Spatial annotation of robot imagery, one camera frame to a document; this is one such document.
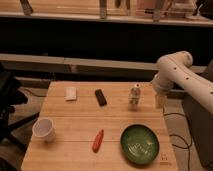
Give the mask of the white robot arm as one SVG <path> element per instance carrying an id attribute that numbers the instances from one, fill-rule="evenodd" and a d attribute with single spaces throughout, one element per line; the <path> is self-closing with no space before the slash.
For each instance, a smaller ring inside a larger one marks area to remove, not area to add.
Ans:
<path id="1" fill-rule="evenodd" d="M 160 57 L 151 85 L 157 94 L 166 95 L 177 84 L 213 114 L 213 83 L 192 72 L 192 63 L 193 57 L 187 51 Z"/>

